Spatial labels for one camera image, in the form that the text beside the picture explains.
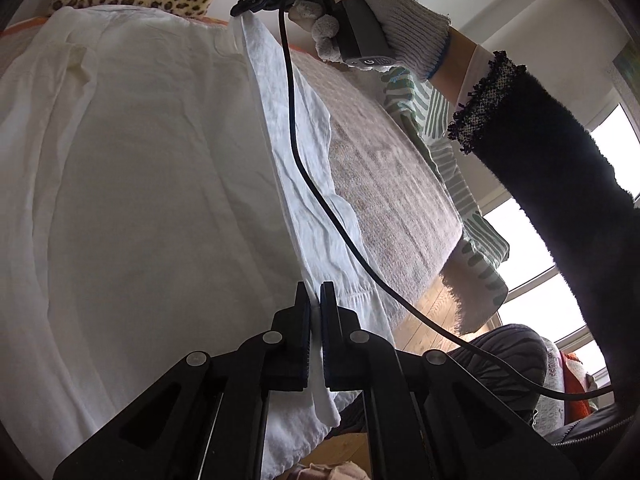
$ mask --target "black sleeve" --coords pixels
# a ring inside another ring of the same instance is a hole
[[[590,134],[503,52],[449,131],[494,173],[545,241],[616,392],[638,389],[640,215]]]

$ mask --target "wooden floor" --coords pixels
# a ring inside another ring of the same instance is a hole
[[[436,278],[431,288],[418,300],[415,306],[440,326],[450,332],[454,331],[456,313],[454,298],[442,285],[440,277]],[[483,326],[475,334],[465,335],[464,339],[471,340],[488,330],[487,326]],[[454,343],[444,339],[411,315],[394,330],[394,338],[396,348],[413,354],[423,354],[431,348],[439,348],[448,352],[456,347]],[[363,468],[370,477],[367,434],[351,433],[325,440],[300,462],[305,465],[354,462]],[[277,480],[286,480],[288,475],[289,473],[285,472]]]

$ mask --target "orange fabric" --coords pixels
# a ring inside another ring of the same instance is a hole
[[[25,20],[20,23],[16,23],[9,28],[6,28],[2,32],[0,32],[0,38],[3,36],[8,36],[10,34],[15,34],[16,32],[20,32],[21,30],[25,30],[26,28],[37,27],[38,25],[44,25],[47,23],[48,18],[44,18],[43,16],[38,16],[37,18],[31,18],[30,20]]]
[[[228,25],[229,22],[226,22],[225,20],[219,20],[217,18],[210,18],[209,16],[197,16],[196,18],[191,18],[192,20],[195,20],[197,22],[202,22],[205,23],[206,25]],[[36,18],[31,18],[30,20],[25,20],[24,22],[20,22],[20,23],[16,23],[15,25],[12,25],[9,28],[6,28],[4,31],[0,32],[0,38],[2,38],[3,36],[8,36],[9,34],[13,34],[15,32],[20,32],[21,30],[24,30],[25,28],[31,28],[31,27],[37,27],[38,25],[44,25],[45,23],[47,23],[48,18],[44,17],[44,16],[37,16]],[[298,52],[302,52],[304,54],[308,54],[309,56],[319,59],[316,56],[314,56],[313,54],[307,52],[306,50],[295,46],[295,45],[289,45],[289,48],[291,50],[297,50]]]
[[[567,360],[579,361],[575,354],[565,354],[560,352],[562,357],[562,373],[564,375],[564,390],[568,394],[583,394],[584,388],[580,380],[566,365]],[[564,403],[564,423],[570,424],[576,420],[585,418],[591,414],[591,408],[588,400],[568,400]]]

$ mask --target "white wall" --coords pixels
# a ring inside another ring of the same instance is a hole
[[[615,99],[606,70],[627,40],[619,21],[597,0],[535,0],[483,46],[506,50],[514,62],[527,65],[584,126],[593,126]],[[477,158],[456,156],[483,212],[506,198]]]

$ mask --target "white knit glove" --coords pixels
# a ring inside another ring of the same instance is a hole
[[[449,41],[449,18],[415,0],[365,1],[380,22],[396,59],[422,80],[433,75]],[[297,1],[289,11],[289,18],[311,32],[322,59],[340,60],[331,41],[338,32],[338,22],[333,16],[323,16],[320,5]]]

